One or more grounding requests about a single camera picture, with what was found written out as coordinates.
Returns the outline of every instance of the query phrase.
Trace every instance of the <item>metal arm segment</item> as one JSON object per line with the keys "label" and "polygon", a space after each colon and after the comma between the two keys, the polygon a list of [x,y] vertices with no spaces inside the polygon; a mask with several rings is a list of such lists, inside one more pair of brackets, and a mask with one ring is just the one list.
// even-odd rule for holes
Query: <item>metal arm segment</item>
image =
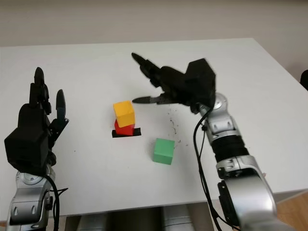
{"label": "metal arm segment", "polygon": [[[48,176],[55,173],[47,165]],[[49,195],[51,185],[43,177],[28,173],[16,174],[17,191],[9,209],[6,231],[45,230],[53,199]]]}
{"label": "metal arm segment", "polygon": [[[206,108],[201,106],[200,113],[203,116]],[[205,125],[222,179],[218,184],[219,200],[226,220],[243,231],[294,231],[277,219],[271,189],[245,148],[222,94],[216,93],[215,106]]]}

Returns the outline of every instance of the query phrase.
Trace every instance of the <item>table surface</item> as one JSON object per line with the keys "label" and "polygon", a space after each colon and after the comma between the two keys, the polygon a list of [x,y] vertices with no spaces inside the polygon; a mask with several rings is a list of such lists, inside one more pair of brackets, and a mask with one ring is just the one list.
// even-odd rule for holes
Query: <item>table surface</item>
{"label": "table surface", "polygon": [[[0,48],[0,140],[17,126],[30,83],[40,66],[55,98],[63,89],[70,119],[53,152],[61,215],[204,201],[193,149],[199,115],[182,105],[134,105],[142,136],[113,139],[113,103],[159,95],[130,56],[185,71],[205,57],[217,74],[217,91],[229,101],[250,154],[274,193],[308,188],[308,92],[255,40],[52,45]],[[172,165],[152,161],[156,138],[175,141]],[[198,134],[199,143],[202,133]],[[205,142],[205,176],[217,199],[214,154]],[[0,220],[15,193],[15,174],[0,142]]]}

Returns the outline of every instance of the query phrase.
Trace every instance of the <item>black cable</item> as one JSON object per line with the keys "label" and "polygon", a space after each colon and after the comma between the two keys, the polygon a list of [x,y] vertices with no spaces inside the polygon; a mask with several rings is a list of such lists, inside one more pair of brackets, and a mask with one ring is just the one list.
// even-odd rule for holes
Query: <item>black cable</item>
{"label": "black cable", "polygon": [[202,150],[203,150],[203,144],[204,144],[204,140],[205,140],[205,126],[204,124],[202,124],[202,130],[203,130],[203,139],[202,139],[202,144],[201,144],[201,150],[200,150],[200,158],[201,158],[201,154],[202,154]]}
{"label": "black cable", "polygon": [[210,209],[210,212],[211,212],[211,215],[212,215],[212,218],[213,218],[213,221],[215,223],[215,226],[217,228],[218,231],[222,231],[220,226],[219,226],[219,223],[217,221],[217,218],[220,218],[224,223],[226,223],[227,225],[229,225],[230,227],[232,227],[233,229],[236,229],[238,231],[240,231],[240,229],[238,229],[237,227],[229,224],[227,221],[225,221],[218,213],[217,211],[215,210],[215,208],[213,207],[213,203],[212,203],[212,200],[211,200],[211,197],[210,197],[210,194],[209,194],[209,190],[208,190],[208,186],[207,186],[207,182],[206,182],[206,179],[205,179],[205,176],[204,176],[204,172],[203,172],[203,168],[202,168],[202,164],[201,164],[201,154],[202,154],[202,149],[203,149],[203,144],[204,144],[204,139],[205,139],[205,129],[204,130],[204,137],[203,137],[203,141],[202,141],[202,147],[201,147],[201,151],[200,151],[200,154],[199,154],[199,151],[198,151],[198,147],[197,147],[197,143],[196,143],[196,134],[197,134],[197,131],[200,127],[200,125],[202,124],[202,122],[206,119],[206,117],[209,115],[209,113],[211,112],[208,111],[206,112],[202,118],[199,120],[199,122],[197,123],[195,129],[194,129],[194,132],[193,132],[193,145],[194,145],[194,149],[195,149],[195,152],[196,152],[196,156],[197,156],[197,161],[198,161],[198,166],[199,166],[199,174],[200,174],[200,179],[201,179],[201,184],[202,184],[202,188],[203,188],[203,191],[205,193],[205,196],[206,196],[206,199],[207,199],[207,203],[208,203],[208,206],[209,206],[209,209]]}
{"label": "black cable", "polygon": [[60,201],[59,201],[59,194],[58,194],[57,186],[55,185],[55,183],[53,182],[50,176],[46,175],[44,176],[44,178],[46,178],[49,181],[49,183],[52,186],[53,192],[54,192],[54,199],[55,199],[54,203],[56,204],[56,211],[53,217],[54,219],[53,231],[58,231],[59,218],[60,218]]}
{"label": "black cable", "polygon": [[[68,188],[59,189],[59,190],[58,190],[59,196],[60,196],[62,193],[64,193],[66,190],[68,190]],[[53,219],[55,219],[55,217],[56,217],[56,214],[55,214],[55,207],[56,207],[56,201],[54,201],[54,203],[53,203],[53,210],[52,210]]]}

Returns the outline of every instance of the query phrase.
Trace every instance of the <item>black tape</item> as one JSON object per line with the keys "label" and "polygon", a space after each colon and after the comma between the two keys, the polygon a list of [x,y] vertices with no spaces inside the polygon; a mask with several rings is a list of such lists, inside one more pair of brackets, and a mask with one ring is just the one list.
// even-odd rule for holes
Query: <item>black tape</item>
{"label": "black tape", "polygon": [[[141,129],[135,128],[132,136],[141,136]],[[132,137],[127,135],[119,135],[116,133],[116,130],[112,130],[112,138],[119,138],[119,137]]]}

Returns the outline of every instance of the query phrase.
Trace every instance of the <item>wooden block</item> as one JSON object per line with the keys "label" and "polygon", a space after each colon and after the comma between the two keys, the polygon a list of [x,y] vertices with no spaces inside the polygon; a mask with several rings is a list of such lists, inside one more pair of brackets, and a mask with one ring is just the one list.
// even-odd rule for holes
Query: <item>wooden block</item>
{"label": "wooden block", "polygon": [[119,127],[117,120],[115,120],[115,131],[118,135],[132,136],[134,133],[135,124],[131,124],[125,127]]}
{"label": "wooden block", "polygon": [[171,165],[173,158],[174,141],[165,139],[156,139],[153,161]]}
{"label": "wooden block", "polygon": [[135,124],[135,112],[130,101],[115,103],[114,111],[120,128]]}

